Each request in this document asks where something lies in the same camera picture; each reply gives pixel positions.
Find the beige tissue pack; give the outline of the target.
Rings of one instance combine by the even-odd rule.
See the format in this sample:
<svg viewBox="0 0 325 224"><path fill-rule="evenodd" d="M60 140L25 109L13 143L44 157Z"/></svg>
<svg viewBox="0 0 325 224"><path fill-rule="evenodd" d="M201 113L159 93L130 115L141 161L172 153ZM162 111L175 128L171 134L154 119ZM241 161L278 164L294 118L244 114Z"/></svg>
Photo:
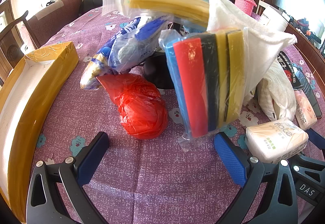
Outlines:
<svg viewBox="0 0 325 224"><path fill-rule="evenodd" d="M245 143L250 153L264 163L279 163L302 151L307 132L284 118L246 128Z"/></svg>

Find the pink tissue pack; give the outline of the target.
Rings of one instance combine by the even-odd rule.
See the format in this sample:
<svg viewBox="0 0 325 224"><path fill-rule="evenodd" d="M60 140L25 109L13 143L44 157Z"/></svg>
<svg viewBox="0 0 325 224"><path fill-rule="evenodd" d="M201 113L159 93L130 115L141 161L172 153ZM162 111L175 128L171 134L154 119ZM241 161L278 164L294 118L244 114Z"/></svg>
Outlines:
<svg viewBox="0 0 325 224"><path fill-rule="evenodd" d="M296 114L298 125L301 129L311 128L316 122L317 117L307 96L302 90L295 90Z"/></svg>

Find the white plastic tub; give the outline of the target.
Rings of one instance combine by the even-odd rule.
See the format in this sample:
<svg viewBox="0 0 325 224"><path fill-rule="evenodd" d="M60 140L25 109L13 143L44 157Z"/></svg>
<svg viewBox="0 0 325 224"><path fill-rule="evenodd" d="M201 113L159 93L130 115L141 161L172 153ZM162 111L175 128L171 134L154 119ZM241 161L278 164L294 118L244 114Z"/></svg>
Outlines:
<svg viewBox="0 0 325 224"><path fill-rule="evenodd" d="M284 32L288 26L288 21L271 6L266 6L264 8L259 22L274 31L281 32Z"/></svg>

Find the yellow cardboard box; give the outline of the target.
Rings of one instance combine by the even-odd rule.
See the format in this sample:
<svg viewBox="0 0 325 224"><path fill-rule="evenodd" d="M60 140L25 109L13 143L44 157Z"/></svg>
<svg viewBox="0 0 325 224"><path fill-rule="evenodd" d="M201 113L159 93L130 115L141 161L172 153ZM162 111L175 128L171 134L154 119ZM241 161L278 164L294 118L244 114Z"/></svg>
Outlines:
<svg viewBox="0 0 325 224"><path fill-rule="evenodd" d="M1 88L1 195L22 223L43 123L78 62L73 42L36 49L22 57Z"/></svg>

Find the purple floral tablecloth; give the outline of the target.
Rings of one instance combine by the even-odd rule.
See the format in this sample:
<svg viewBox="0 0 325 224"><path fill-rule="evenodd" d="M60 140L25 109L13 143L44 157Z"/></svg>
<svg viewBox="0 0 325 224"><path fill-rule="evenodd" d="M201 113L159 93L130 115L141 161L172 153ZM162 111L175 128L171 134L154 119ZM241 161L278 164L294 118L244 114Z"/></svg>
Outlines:
<svg viewBox="0 0 325 224"><path fill-rule="evenodd" d="M79 63L62 86L43 125L34 162L62 162L106 132L110 147L86 193L109 223L215 223L239 187L215 152L213 140L184 152L184 128L176 94L162 90L168 125L153 140L138 140L123 129L104 89L84 90L80 79L89 59L128 19L100 8L85 13L49 39L74 43Z"/></svg>

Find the black crab print packet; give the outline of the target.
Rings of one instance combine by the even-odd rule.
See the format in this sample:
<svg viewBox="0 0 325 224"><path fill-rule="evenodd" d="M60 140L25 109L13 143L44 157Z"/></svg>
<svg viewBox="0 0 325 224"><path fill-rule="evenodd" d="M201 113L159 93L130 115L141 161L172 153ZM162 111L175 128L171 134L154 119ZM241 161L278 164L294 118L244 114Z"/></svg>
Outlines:
<svg viewBox="0 0 325 224"><path fill-rule="evenodd" d="M303 71L298 66L294 66L290 61L289 57L283 52L280 51L277 55L277 60L283 68L286 76L294 90L302 90L307 96L317 119L322 118L322 112L320 106L318 104L317 98L313 92L311 84L307 81L307 77L305 77Z"/></svg>

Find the white pillow bundle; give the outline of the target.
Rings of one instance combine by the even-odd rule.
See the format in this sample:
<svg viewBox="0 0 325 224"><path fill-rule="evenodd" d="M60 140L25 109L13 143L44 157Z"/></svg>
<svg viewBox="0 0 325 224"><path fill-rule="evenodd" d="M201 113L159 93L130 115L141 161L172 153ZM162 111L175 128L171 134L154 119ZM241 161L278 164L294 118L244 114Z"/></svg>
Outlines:
<svg viewBox="0 0 325 224"><path fill-rule="evenodd" d="M258 103L270 121L287 118L296 113L294 89L283 67L275 60L257 85Z"/></svg>

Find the bag of coloured foam strips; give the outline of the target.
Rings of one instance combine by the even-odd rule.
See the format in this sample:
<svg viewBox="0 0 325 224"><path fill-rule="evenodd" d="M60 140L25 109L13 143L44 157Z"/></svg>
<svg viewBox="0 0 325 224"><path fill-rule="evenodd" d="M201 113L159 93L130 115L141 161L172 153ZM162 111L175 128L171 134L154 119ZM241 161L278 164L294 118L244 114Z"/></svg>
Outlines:
<svg viewBox="0 0 325 224"><path fill-rule="evenodd" d="M230 27L181 36L163 30L164 50L184 125L184 151L238 119L246 89L248 30Z"/></svg>

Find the red plastic bag bundle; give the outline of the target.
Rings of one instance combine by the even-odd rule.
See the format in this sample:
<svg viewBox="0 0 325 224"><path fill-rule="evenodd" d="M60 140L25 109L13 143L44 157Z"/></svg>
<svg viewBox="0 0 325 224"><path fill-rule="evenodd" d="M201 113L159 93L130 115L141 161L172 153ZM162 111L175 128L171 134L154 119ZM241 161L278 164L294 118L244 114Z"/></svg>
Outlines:
<svg viewBox="0 0 325 224"><path fill-rule="evenodd" d="M120 123L130 136L147 140L167 127L165 101L156 86L138 74L98 76L97 80L117 106Z"/></svg>

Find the dark wooden chair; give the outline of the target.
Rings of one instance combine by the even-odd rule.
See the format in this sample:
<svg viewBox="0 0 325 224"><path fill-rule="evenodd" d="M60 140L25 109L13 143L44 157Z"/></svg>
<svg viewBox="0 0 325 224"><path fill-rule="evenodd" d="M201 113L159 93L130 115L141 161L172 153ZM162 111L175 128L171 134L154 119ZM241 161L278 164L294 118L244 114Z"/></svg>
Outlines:
<svg viewBox="0 0 325 224"><path fill-rule="evenodd" d="M25 25L35 49L41 47L41 44L26 19L27 15L28 11L18 19L10 22L1 32L1 86L3 86L4 82L8 78L9 73L15 68L22 57L24 57L24 53L21 50L23 44L19 44L19 41L16 40L14 34L15 31L18 32L16 29L18 23L23 23Z"/></svg>

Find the blue white Vinda tissue bag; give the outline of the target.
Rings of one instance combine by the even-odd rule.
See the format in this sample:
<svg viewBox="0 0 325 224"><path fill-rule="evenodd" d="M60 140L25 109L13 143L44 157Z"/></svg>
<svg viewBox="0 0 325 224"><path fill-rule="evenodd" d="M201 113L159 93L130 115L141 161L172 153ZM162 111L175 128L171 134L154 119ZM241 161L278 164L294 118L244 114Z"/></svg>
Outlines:
<svg viewBox="0 0 325 224"><path fill-rule="evenodd" d="M138 16L112 36L92 57L80 80L80 87L97 90L97 77L126 73L158 50L158 38L171 17Z"/></svg>

